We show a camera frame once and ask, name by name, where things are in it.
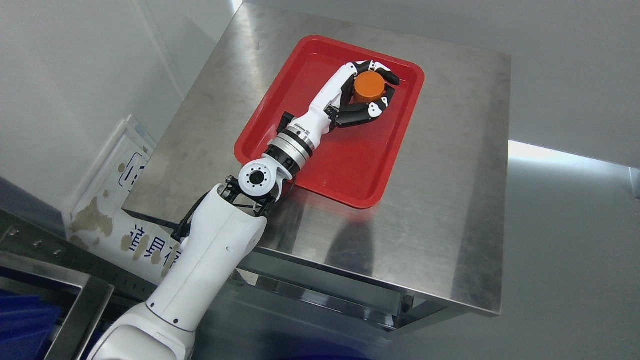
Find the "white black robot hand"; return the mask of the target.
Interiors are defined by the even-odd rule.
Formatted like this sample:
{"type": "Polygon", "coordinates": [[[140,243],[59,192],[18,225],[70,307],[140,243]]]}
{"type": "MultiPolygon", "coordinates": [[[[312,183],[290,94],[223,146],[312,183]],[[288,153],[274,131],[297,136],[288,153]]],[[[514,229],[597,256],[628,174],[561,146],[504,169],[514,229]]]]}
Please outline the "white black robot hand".
{"type": "Polygon", "coordinates": [[[322,136],[335,127],[363,125],[377,120],[391,104],[400,78],[390,68],[375,60],[343,64],[311,101],[307,112],[293,117],[278,130],[277,142],[298,144],[307,152],[320,146],[322,136]],[[374,71],[385,80],[385,93],[379,100],[354,103],[354,81],[358,75],[374,71]]]}

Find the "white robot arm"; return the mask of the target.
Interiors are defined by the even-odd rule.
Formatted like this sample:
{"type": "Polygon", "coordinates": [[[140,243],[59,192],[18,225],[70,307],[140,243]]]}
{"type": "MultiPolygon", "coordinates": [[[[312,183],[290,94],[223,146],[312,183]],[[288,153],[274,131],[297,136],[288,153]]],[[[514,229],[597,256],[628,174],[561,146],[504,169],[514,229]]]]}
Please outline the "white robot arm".
{"type": "Polygon", "coordinates": [[[267,219],[222,197],[216,185],[195,209],[187,246],[150,298],[119,317],[89,360],[189,360],[196,331],[229,276],[265,232],[267,219]]]}

